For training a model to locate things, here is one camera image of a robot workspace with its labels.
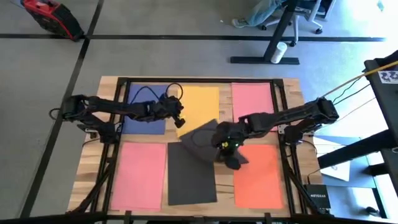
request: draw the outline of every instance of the white bottle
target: white bottle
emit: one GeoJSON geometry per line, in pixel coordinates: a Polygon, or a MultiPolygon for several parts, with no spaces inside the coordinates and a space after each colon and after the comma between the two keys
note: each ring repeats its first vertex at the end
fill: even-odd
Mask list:
{"type": "Polygon", "coordinates": [[[283,42],[279,42],[278,45],[276,45],[276,50],[271,58],[271,62],[279,63],[282,57],[284,56],[286,50],[287,50],[287,45],[283,42]]]}

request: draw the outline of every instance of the red paper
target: red paper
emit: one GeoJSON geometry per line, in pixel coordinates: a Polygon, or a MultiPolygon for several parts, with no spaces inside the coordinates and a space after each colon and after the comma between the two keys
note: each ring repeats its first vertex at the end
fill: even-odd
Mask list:
{"type": "Polygon", "coordinates": [[[112,210],[160,211],[166,145],[125,142],[114,182],[112,210]]]}
{"type": "Polygon", "coordinates": [[[234,122],[251,113],[273,113],[270,83],[232,83],[232,107],[234,122]]]}
{"type": "Polygon", "coordinates": [[[239,208],[283,208],[276,146],[245,145],[239,151],[249,163],[234,171],[235,205],[239,208]]]}

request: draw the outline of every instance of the wooden tabletop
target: wooden tabletop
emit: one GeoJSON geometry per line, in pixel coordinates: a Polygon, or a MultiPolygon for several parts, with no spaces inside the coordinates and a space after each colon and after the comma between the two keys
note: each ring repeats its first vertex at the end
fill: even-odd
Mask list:
{"type": "MultiPolygon", "coordinates": [[[[100,98],[113,100],[114,92],[116,90],[116,82],[119,77],[102,77],[99,83],[97,95],[100,98]]],[[[139,84],[167,84],[167,83],[139,83],[139,84]]],[[[231,86],[229,83],[180,83],[182,85],[203,85],[203,86],[218,86],[220,88],[220,122],[232,121],[232,97],[231,97],[231,86]]],[[[292,108],[300,106],[304,103],[302,92],[300,90],[300,83],[298,79],[285,78],[285,93],[287,97],[288,107],[292,108]]],[[[176,86],[170,87],[169,94],[176,95],[176,86]]],[[[280,110],[281,101],[278,97],[278,105],[280,110]]],[[[109,114],[107,113],[95,113],[100,119],[107,121],[109,120],[109,114]]],[[[166,131],[164,135],[142,135],[142,134],[123,134],[122,142],[176,142],[179,141],[176,133],[176,127],[172,119],[166,120],[166,131]]],[[[245,144],[271,144],[278,146],[277,133],[269,133],[260,139],[250,139],[245,141],[245,144]]],[[[81,153],[81,159],[76,173],[76,179],[73,184],[73,190],[69,201],[68,210],[76,208],[80,202],[87,196],[88,192],[95,185],[98,167],[100,164],[101,153],[103,150],[103,144],[98,141],[86,144],[83,147],[81,153]]],[[[307,181],[307,175],[319,169],[317,156],[315,149],[307,143],[303,143],[297,146],[297,156],[300,166],[303,182],[307,181]]],[[[271,213],[272,217],[289,217],[289,208],[287,206],[287,197],[285,192],[285,182],[282,172],[282,164],[280,161],[280,154],[278,153],[279,159],[279,174],[280,181],[282,183],[282,192],[284,195],[284,208],[283,209],[249,209],[249,208],[238,208],[234,204],[234,187],[233,187],[233,170],[225,167],[224,164],[215,164],[215,180],[216,180],[216,191],[217,191],[217,202],[215,203],[201,203],[194,205],[168,205],[167,195],[167,163],[164,178],[164,189],[162,198],[162,209],[160,212],[132,212],[132,215],[181,215],[181,216],[213,216],[213,217],[263,217],[264,213],[271,213]]],[[[320,172],[316,172],[311,175],[312,184],[322,184],[322,177],[320,172]]],[[[297,190],[292,184],[295,208],[296,211],[300,211],[299,200],[297,190]]],[[[104,187],[99,196],[98,210],[102,208],[104,196],[104,187]]],[[[112,215],[124,215],[125,211],[109,210],[109,214],[112,215]]]]}

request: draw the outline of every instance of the concrete floor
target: concrete floor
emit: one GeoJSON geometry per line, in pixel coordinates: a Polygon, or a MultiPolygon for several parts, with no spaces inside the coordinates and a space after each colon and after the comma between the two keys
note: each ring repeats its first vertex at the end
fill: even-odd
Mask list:
{"type": "MultiPolygon", "coordinates": [[[[353,2],[337,0],[324,37],[389,37],[385,14],[374,0],[359,11],[353,2]],[[378,16],[365,16],[377,13],[378,16]]],[[[97,0],[63,0],[88,29],[97,0]]],[[[234,29],[233,16],[243,15],[256,1],[245,0],[105,0],[95,34],[264,35],[273,29],[234,29]]],[[[300,23],[302,36],[314,36],[300,23]]],[[[23,9],[0,1],[0,34],[45,34],[23,9]]],[[[285,35],[292,35],[292,29],[285,35]]],[[[53,39],[0,39],[0,219],[17,217],[32,181],[52,126],[47,113],[60,105],[82,42],[53,39]]],[[[387,42],[299,42],[286,56],[299,57],[301,65],[235,65],[230,56],[260,56],[268,42],[227,40],[92,40],[78,77],[74,94],[95,95],[103,75],[214,76],[300,78],[306,101],[361,73],[363,61],[384,57],[397,49],[387,42]]],[[[347,94],[366,85],[361,80],[347,94]]],[[[370,90],[339,105],[341,115],[373,97],[370,90]]],[[[358,130],[352,119],[320,130],[322,135],[367,136],[383,129],[377,104],[369,129],[358,130]]],[[[32,215],[63,213],[81,153],[84,134],[74,124],[64,123],[54,148],[32,215]]]]}

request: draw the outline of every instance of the yellow paper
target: yellow paper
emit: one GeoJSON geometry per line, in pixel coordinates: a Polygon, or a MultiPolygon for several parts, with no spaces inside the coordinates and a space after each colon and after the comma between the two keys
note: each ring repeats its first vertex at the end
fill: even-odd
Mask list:
{"type": "Polygon", "coordinates": [[[177,136],[180,137],[212,119],[219,116],[220,96],[218,87],[214,86],[191,86],[184,85],[181,104],[184,109],[181,117],[185,124],[177,129],[177,136]]]}

